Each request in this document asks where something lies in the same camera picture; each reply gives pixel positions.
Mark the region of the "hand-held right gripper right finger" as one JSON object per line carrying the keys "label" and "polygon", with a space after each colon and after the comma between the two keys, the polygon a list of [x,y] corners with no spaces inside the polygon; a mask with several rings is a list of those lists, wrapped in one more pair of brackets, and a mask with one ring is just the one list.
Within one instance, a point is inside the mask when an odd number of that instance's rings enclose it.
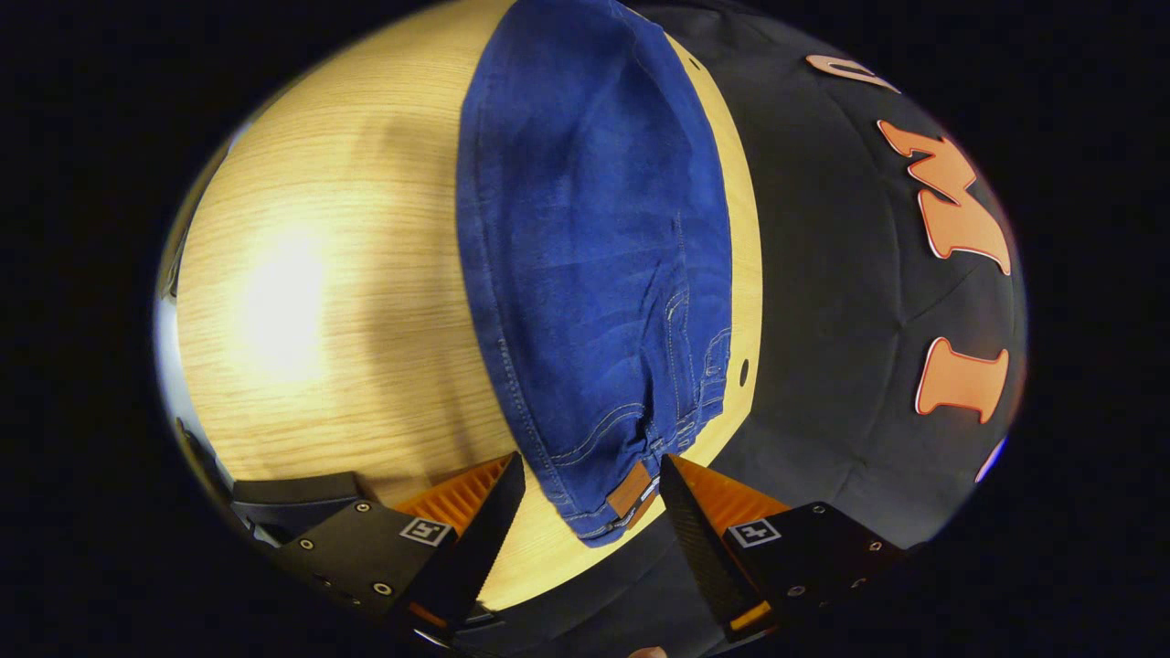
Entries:
{"label": "hand-held right gripper right finger", "polygon": [[834,505],[791,507],[681,455],[665,458],[659,491],[729,642],[808,624],[909,555]]}

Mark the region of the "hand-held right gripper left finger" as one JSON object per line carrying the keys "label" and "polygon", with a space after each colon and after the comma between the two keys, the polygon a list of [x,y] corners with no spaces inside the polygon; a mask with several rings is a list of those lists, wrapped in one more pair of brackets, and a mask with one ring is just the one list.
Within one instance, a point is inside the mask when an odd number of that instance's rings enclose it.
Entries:
{"label": "hand-held right gripper left finger", "polygon": [[523,460],[510,452],[406,503],[347,503],[274,558],[404,640],[450,642],[472,618],[525,492]]}

